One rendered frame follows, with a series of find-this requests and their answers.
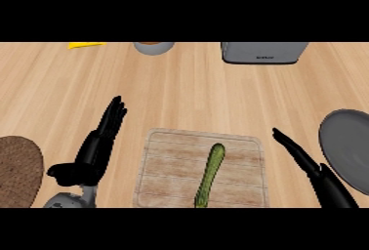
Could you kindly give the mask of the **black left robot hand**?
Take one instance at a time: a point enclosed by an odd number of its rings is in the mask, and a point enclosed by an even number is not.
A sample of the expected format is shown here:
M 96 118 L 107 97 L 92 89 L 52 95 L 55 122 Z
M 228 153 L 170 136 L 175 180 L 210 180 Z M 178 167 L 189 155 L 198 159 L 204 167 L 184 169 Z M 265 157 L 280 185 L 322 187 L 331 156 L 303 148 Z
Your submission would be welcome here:
M 91 131 L 80 147 L 76 161 L 51 166 L 46 174 L 63 187 L 98 185 L 108 167 L 114 141 L 120 132 L 127 107 L 122 97 L 113 101 L 104 112 L 98 127 Z

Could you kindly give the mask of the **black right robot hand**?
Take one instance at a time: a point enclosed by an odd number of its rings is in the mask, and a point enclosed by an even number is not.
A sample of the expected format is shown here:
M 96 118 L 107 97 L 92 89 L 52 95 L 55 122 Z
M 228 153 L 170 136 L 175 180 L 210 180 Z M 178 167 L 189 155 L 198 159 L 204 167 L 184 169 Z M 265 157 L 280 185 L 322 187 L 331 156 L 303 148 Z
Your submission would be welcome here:
M 274 128 L 274 137 L 306 172 L 321 206 L 324 208 L 358 208 L 356 200 L 328 165 L 316 163 L 303 147 L 278 128 Z

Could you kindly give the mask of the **grey pan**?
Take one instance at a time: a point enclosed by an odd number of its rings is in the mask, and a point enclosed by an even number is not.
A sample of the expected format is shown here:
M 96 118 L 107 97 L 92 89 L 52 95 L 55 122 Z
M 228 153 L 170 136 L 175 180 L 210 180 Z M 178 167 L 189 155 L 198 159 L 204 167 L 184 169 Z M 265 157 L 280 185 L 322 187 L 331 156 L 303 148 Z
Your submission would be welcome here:
M 369 114 L 356 109 L 333 111 L 321 124 L 319 142 L 339 176 L 369 195 Z

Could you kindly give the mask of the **pale wooden cutting board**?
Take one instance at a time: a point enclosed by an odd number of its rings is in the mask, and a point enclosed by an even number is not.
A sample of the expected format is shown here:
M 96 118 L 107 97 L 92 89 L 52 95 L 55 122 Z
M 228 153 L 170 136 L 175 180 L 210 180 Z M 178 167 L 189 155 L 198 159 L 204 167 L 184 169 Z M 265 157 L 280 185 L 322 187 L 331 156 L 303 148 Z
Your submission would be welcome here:
M 249 136 L 156 128 L 150 131 L 133 194 L 141 208 L 192 208 L 215 144 L 225 158 L 212 188 L 212 208 L 268 208 L 262 141 Z

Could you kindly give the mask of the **green squash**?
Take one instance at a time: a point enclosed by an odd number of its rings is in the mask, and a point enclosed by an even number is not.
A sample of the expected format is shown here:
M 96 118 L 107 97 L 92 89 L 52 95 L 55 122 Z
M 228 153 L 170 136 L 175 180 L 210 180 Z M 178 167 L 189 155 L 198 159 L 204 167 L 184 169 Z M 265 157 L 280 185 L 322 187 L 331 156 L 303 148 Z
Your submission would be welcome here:
M 210 155 L 209 155 L 209 162 L 204 172 L 204 177 L 201 180 L 200 188 L 195 195 L 195 207 L 197 208 L 207 208 L 210 202 L 210 195 L 212 195 L 212 188 L 213 182 L 216 179 L 216 173 L 225 158 L 225 146 L 223 144 L 215 144 Z

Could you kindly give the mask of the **brown woven placemat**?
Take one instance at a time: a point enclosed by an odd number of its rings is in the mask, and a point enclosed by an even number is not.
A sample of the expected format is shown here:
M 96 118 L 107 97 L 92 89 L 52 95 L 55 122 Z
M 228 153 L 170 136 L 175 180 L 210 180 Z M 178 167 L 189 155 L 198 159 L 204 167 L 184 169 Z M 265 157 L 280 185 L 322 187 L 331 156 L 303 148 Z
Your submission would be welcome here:
M 43 156 L 21 136 L 0 137 L 0 208 L 30 208 L 42 186 Z

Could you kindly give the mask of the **yellow flat object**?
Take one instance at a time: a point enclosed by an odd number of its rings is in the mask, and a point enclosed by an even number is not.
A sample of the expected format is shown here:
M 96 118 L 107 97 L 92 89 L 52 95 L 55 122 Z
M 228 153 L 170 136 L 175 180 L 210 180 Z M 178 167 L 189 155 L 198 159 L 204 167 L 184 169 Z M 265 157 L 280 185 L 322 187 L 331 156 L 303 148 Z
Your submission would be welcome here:
M 80 48 L 88 48 L 94 46 L 101 46 L 107 45 L 107 42 L 70 42 L 68 44 L 68 49 L 80 49 Z

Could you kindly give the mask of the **grey cup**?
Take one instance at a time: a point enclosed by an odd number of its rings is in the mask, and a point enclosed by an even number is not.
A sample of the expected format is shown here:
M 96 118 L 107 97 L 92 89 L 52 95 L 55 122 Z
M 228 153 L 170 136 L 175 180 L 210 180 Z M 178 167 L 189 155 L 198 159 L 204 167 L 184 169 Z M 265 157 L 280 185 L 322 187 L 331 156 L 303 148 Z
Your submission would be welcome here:
M 150 56 L 158 56 L 164 54 L 173 48 L 173 46 L 175 46 L 173 42 L 158 42 L 153 44 L 142 42 L 135 43 L 138 51 Z

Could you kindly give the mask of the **grey appliance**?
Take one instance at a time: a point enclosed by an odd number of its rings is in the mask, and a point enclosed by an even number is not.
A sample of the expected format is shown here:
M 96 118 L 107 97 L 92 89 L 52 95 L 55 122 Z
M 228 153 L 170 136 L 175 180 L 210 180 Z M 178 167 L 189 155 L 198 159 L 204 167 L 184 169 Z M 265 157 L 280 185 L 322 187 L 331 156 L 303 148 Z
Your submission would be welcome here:
M 222 42 L 222 59 L 226 63 L 293 64 L 308 46 L 308 42 Z

